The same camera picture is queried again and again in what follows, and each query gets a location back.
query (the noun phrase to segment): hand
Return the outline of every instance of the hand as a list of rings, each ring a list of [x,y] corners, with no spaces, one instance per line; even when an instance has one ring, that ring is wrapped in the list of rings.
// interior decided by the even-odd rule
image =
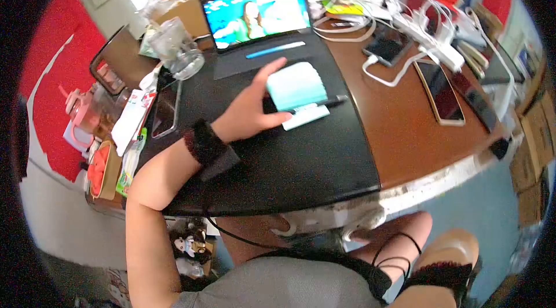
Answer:
[[[261,131],[274,128],[292,117],[289,112],[264,114],[262,98],[266,92],[268,76],[286,64],[279,58],[259,70],[251,84],[233,100],[228,109],[212,123],[212,130],[220,140],[229,143],[250,138]]]

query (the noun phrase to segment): blue pen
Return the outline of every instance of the blue pen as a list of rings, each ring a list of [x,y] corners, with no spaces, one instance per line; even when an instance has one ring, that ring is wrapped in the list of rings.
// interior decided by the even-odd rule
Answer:
[[[269,49],[266,49],[266,50],[262,50],[262,51],[259,51],[259,52],[248,54],[248,55],[245,56],[245,58],[253,59],[255,57],[260,57],[261,55],[274,53],[274,52],[278,52],[278,51],[283,51],[283,50],[288,50],[290,48],[300,47],[300,46],[304,46],[304,45],[305,45],[305,43],[303,41],[298,41],[296,43],[290,43],[290,44],[285,44],[285,45],[281,45],[281,46],[276,46],[276,47],[273,47],[273,48],[269,48]]]

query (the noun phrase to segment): smartphone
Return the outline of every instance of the smartphone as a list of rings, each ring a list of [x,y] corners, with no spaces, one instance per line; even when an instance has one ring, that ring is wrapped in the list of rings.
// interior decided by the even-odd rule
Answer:
[[[433,61],[420,59],[413,65],[423,82],[434,116],[441,125],[465,124],[465,117],[442,67]]]
[[[374,40],[363,48],[363,53],[367,56],[376,55],[379,63],[389,68],[396,65],[413,45],[413,39],[409,36],[385,25],[379,28],[374,37]]]
[[[452,86],[454,86],[458,93],[465,99],[466,103],[473,109],[473,112],[485,126],[487,132],[492,133],[494,127],[496,127],[498,118],[485,98],[463,74],[455,73],[449,79]]]
[[[152,137],[155,139],[176,130],[181,84],[181,81],[174,81],[165,86],[156,96],[155,120],[152,124]]]

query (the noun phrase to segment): laptop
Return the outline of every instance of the laptop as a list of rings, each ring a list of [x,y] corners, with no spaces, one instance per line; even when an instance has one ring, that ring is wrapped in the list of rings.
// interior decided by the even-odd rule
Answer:
[[[307,0],[200,2],[217,53],[215,80],[256,70],[279,57],[303,61],[322,44],[312,32]],[[297,47],[280,50],[288,44]],[[264,53],[269,49],[277,51]],[[258,53],[262,55],[248,58]]]

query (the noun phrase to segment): black cord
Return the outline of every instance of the black cord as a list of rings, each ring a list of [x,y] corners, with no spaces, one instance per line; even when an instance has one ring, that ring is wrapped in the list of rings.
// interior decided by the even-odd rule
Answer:
[[[221,228],[220,226],[218,226],[218,225],[216,224],[216,222],[212,221],[212,219],[211,219],[209,216],[205,216],[205,217],[206,217],[206,219],[211,223],[211,225],[214,226],[214,228],[218,229],[218,230],[219,230],[220,232],[222,232],[223,234],[228,235],[228,236],[230,236],[230,237],[232,237],[232,238],[235,238],[235,239],[237,239],[237,240],[239,240],[239,241],[242,241],[242,242],[244,242],[244,243],[247,243],[247,244],[249,244],[249,245],[258,246],[258,247],[261,247],[261,248],[264,248],[264,249],[274,249],[274,250],[289,249],[289,248],[286,248],[286,247],[264,245],[264,244],[260,244],[260,243],[256,243],[256,242],[247,240],[247,239],[245,239],[245,238],[242,238],[242,237],[240,237],[240,236],[234,235],[233,233],[228,232],[228,231],[226,231],[225,229]]]
[[[408,234],[406,234],[406,233],[403,233],[403,232],[397,232],[397,233],[393,234],[392,236],[390,236],[390,237],[380,246],[380,248],[378,249],[378,251],[377,251],[376,254],[375,254],[375,257],[372,259],[371,266],[376,267],[376,268],[380,268],[381,263],[383,263],[383,262],[385,262],[385,261],[388,261],[388,260],[393,260],[393,259],[396,259],[396,258],[397,258],[397,259],[400,259],[400,260],[405,260],[405,261],[407,261],[407,263],[409,264],[408,267],[407,267],[407,272],[406,272],[405,270],[403,270],[401,267],[396,266],[396,265],[383,265],[383,267],[397,267],[397,268],[401,269],[401,270],[404,272],[404,282],[402,283],[402,286],[403,286],[403,285],[405,284],[406,280],[409,278],[409,275],[411,274],[411,261],[409,261],[408,258],[402,257],[402,256],[393,256],[393,257],[385,258],[384,260],[380,261],[377,265],[375,265],[376,259],[379,257],[380,252],[384,249],[384,247],[385,247],[392,239],[394,239],[394,238],[397,237],[397,236],[404,236],[404,237],[409,238],[409,240],[412,241],[413,244],[415,245],[415,247],[417,248],[417,251],[419,252],[419,255],[422,254],[421,248],[419,247],[419,244],[417,244],[417,242],[413,239],[412,236],[410,236],[410,235],[408,235]],[[372,280],[373,282],[374,282],[374,279],[375,279],[375,271],[372,272],[372,276],[371,276],[371,280]]]
[[[382,265],[383,263],[385,263],[386,261],[390,261],[390,260],[405,260],[407,261],[407,272],[405,270],[403,270],[401,267],[399,266],[395,266],[395,265]],[[384,260],[380,261],[379,263],[376,264],[376,266],[378,268],[382,268],[382,267],[397,267],[399,269],[401,269],[404,272],[404,280],[407,280],[407,278],[409,278],[409,273],[411,270],[411,261],[409,261],[408,258],[402,257],[402,256],[393,256],[393,257],[388,257],[385,258]]]
[[[382,268],[385,268],[385,267],[397,268],[397,269],[399,269],[400,271],[402,271],[402,272],[404,273],[404,281],[405,281],[405,278],[407,277],[407,272],[406,272],[402,267],[396,266],[396,265],[382,265],[382,266],[378,266],[377,268],[381,268],[381,269],[382,269]]]

